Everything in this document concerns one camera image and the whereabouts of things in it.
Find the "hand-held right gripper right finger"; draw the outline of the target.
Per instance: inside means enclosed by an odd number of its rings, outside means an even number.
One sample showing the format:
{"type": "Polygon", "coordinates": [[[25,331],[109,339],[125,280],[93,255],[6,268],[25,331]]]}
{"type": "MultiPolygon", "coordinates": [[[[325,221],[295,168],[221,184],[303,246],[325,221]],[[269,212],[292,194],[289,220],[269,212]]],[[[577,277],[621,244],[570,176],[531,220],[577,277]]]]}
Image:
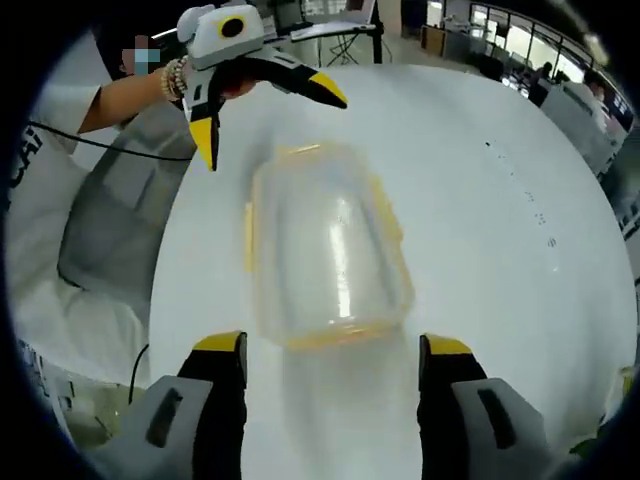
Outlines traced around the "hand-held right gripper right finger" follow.
{"type": "Polygon", "coordinates": [[[423,479],[543,479],[555,463],[542,415],[486,375],[463,342],[419,338],[423,479]]]}

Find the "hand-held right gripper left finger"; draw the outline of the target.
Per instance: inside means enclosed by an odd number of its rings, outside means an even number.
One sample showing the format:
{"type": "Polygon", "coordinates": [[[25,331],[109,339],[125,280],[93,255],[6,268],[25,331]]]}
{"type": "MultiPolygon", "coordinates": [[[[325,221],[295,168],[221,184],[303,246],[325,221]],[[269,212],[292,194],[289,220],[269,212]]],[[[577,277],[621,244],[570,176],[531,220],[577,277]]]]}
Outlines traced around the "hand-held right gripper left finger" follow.
{"type": "Polygon", "coordinates": [[[92,452],[103,479],[240,479],[247,334],[199,341],[175,376],[135,400],[120,433],[92,452]]]}

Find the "person's left hand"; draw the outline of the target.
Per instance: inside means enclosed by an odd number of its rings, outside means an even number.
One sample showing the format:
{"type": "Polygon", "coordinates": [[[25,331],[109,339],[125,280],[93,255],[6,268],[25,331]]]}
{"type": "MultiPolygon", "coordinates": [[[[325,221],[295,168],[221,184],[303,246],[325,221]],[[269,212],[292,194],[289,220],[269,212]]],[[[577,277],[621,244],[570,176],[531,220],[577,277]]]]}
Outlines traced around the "person's left hand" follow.
{"type": "Polygon", "coordinates": [[[258,83],[257,80],[239,72],[226,74],[221,80],[221,93],[219,98],[227,101],[241,97],[250,92],[258,83]]]}

